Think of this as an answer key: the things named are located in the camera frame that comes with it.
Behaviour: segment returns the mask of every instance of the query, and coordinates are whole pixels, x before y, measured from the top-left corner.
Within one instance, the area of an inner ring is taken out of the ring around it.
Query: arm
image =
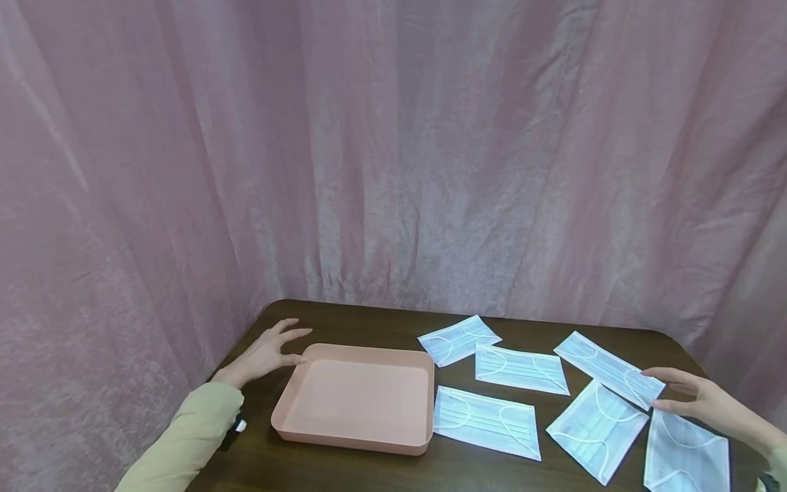
[[[787,435],[746,408],[716,383],[674,368],[650,368],[642,372],[670,384],[670,388],[694,396],[694,401],[655,400],[653,408],[702,420],[719,432],[742,441],[765,456],[771,474],[787,485]]]
[[[300,355],[282,355],[285,342],[307,335],[310,329],[283,332],[298,320],[279,321],[210,383],[192,391],[164,434],[134,463],[115,492],[145,490],[180,492],[208,463],[224,440],[243,403],[241,388],[285,365],[306,362]]]

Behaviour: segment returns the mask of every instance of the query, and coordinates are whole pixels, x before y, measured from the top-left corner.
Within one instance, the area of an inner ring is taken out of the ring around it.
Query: finger
[[[296,338],[305,337],[311,332],[312,332],[311,328],[298,328],[295,330],[285,331],[284,333],[280,334],[276,338],[279,341],[279,346],[282,346],[287,342],[295,340]]]
[[[289,355],[282,355],[282,366],[285,365],[299,365],[304,364],[308,359],[302,355],[291,353]]]
[[[271,333],[273,335],[278,335],[284,331],[285,328],[293,326],[298,321],[300,321],[298,318],[287,318],[286,320],[281,320],[277,324],[273,325],[273,328],[271,328]]]
[[[642,371],[642,375],[661,379],[667,383],[680,383],[691,387],[699,387],[699,385],[705,381],[704,378],[700,378],[698,375],[689,374],[686,371],[681,371],[680,369],[676,368],[645,369]]]
[[[670,388],[677,391],[678,393],[697,396],[697,389],[693,386],[689,386],[688,384],[670,383]]]
[[[675,415],[692,416],[694,412],[694,403],[692,401],[653,400],[651,405],[653,405],[654,409],[674,413]]]

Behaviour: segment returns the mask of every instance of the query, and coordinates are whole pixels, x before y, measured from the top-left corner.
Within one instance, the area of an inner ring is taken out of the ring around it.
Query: hand
[[[670,388],[694,396],[693,401],[655,400],[653,408],[702,420],[715,430],[745,442],[764,456],[787,445],[787,436],[730,396],[718,384],[675,368],[650,368],[643,375],[661,379]]]
[[[297,355],[282,355],[280,350],[285,343],[308,335],[311,328],[298,328],[284,331],[298,322],[295,318],[281,320],[273,328],[265,330],[260,338],[251,344],[240,357],[232,361],[227,367],[220,369],[212,381],[227,383],[241,389],[249,381],[286,365],[298,365],[306,362],[306,358]]]

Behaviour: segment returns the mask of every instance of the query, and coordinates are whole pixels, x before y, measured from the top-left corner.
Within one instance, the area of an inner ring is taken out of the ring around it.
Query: yellow sleeve
[[[221,446],[243,403],[225,383],[192,391],[164,434],[128,469],[115,492],[180,492]]]
[[[781,485],[787,486],[787,447],[776,449],[768,458],[770,474]]]

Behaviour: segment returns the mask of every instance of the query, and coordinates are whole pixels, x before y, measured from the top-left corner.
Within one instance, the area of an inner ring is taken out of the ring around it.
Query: white face mask
[[[418,337],[418,341],[439,368],[472,355],[476,343],[493,345],[501,340],[478,315]]]
[[[478,345],[475,347],[475,378],[525,390],[570,394],[560,357],[545,353]]]
[[[658,398],[666,386],[656,378],[640,374],[639,368],[607,352],[576,331],[555,348],[555,353],[644,410],[650,410],[650,402]]]
[[[541,461],[530,405],[438,387],[434,432],[475,446]]]
[[[648,416],[593,380],[546,431],[606,486]]]
[[[654,409],[644,484],[652,492],[730,492],[730,443],[686,419]]]

